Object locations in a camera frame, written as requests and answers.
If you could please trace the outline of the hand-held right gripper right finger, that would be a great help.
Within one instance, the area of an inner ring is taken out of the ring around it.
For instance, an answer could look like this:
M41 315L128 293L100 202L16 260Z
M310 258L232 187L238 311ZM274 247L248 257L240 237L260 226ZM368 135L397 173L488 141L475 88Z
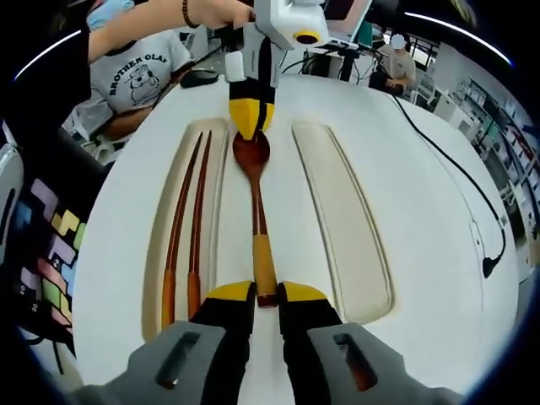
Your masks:
M459 394L410 376L403 357L355 322L344 323L311 286L278 285L283 359L297 404L458 404Z

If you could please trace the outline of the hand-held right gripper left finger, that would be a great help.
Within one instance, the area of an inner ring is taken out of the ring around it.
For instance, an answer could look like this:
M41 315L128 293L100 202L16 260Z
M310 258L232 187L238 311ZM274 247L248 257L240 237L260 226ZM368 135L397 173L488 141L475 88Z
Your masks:
M175 321L136 349L126 370L82 389L84 404L236 404L250 357L255 284L208 294L190 321Z

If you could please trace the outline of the person's left hand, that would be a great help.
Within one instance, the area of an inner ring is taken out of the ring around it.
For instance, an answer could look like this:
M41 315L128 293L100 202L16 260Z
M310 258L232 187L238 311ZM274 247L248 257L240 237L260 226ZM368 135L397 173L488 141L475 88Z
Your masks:
M192 6L192 21L203 24L210 29L221 29L232 24L240 28L253 22L255 13L252 7L236 0L207 0L197 1Z

